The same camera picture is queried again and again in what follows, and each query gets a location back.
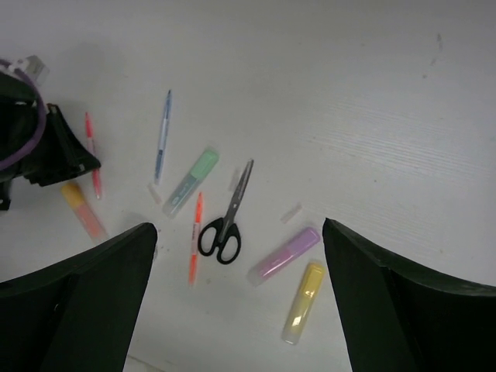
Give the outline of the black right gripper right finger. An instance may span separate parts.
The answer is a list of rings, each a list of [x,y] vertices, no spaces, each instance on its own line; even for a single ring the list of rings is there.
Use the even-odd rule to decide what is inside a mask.
[[[354,371],[493,371],[495,288],[443,274],[336,220],[325,258]]]

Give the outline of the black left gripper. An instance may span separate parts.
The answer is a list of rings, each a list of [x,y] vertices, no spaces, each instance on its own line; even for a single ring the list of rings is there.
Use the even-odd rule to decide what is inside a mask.
[[[101,167],[76,138],[58,105],[48,113],[34,84],[1,78],[1,210],[9,209],[12,181],[23,175],[41,187],[69,181]]]

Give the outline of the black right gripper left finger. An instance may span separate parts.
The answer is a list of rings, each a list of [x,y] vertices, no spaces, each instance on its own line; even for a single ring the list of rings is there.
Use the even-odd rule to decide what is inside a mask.
[[[157,229],[141,223],[1,284],[3,371],[121,371],[146,291]]]

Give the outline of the pink red marker pen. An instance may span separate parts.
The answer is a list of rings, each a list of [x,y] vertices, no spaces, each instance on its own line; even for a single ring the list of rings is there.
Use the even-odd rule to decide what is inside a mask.
[[[87,137],[87,143],[88,143],[88,151],[90,152],[91,155],[96,157],[96,152],[95,152],[95,140],[94,140],[94,130],[93,130],[93,125],[91,121],[91,117],[88,112],[84,114],[84,120],[85,120],[85,130],[86,130],[86,137]],[[100,176],[100,168],[97,167],[92,171],[92,182],[93,182],[93,187],[95,191],[95,197],[98,200],[102,199],[102,181],[101,181],[101,176]]]

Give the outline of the blue ballpoint pen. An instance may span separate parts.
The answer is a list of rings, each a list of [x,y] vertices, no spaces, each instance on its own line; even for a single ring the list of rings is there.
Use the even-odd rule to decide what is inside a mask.
[[[167,142],[168,128],[170,124],[171,102],[172,102],[172,91],[169,90],[167,92],[166,100],[164,103],[164,115],[160,127],[160,135],[158,140],[157,157],[156,157],[154,179],[153,179],[155,185],[158,185],[160,183],[161,174],[164,165],[164,153]]]

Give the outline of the orange highlighter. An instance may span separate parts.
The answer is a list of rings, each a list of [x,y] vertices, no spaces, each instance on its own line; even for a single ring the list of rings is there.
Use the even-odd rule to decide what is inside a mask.
[[[99,244],[107,240],[108,235],[103,225],[91,209],[79,185],[73,181],[67,182],[60,191],[92,241]]]

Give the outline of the yellow highlighter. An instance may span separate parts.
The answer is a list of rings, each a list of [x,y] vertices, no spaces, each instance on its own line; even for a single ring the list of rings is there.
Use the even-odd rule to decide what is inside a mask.
[[[281,338],[286,343],[296,345],[299,342],[322,285],[325,272],[326,269],[320,262],[311,261],[308,263],[281,334]]]

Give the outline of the purple highlighter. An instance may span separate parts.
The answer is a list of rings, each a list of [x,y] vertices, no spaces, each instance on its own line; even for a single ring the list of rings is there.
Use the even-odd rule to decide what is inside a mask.
[[[247,280],[254,287],[261,285],[314,247],[320,239],[321,236],[315,228],[304,228],[252,267],[247,274]]]

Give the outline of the orange marker pen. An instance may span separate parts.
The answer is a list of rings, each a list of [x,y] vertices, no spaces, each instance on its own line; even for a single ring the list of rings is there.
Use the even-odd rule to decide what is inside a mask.
[[[198,194],[198,198],[196,201],[195,220],[194,220],[192,238],[191,238],[191,257],[190,257],[189,272],[188,272],[188,285],[190,287],[194,286],[196,274],[197,274],[198,237],[201,231],[202,211],[203,211],[203,194],[200,192]]]

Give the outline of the green highlighter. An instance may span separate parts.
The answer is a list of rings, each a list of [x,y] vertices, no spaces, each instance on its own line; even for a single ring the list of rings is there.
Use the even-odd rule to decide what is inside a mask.
[[[217,150],[207,147],[164,203],[163,212],[166,217],[173,219],[179,213],[218,161]]]

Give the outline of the black handled scissors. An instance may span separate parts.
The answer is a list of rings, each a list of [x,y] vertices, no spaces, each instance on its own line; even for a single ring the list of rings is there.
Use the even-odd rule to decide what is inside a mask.
[[[238,225],[235,222],[236,213],[239,210],[241,201],[246,192],[246,187],[249,182],[254,165],[254,159],[248,160],[232,198],[229,207],[224,217],[219,217],[209,224],[204,226],[199,233],[197,248],[199,253],[204,257],[210,257],[216,253],[216,260],[222,265],[229,265],[233,263],[239,256],[242,240],[239,232]],[[205,247],[203,244],[204,235],[210,230],[215,230],[212,243],[210,246]],[[228,258],[224,257],[224,252],[227,251],[228,243],[231,239],[236,241],[236,249]]]

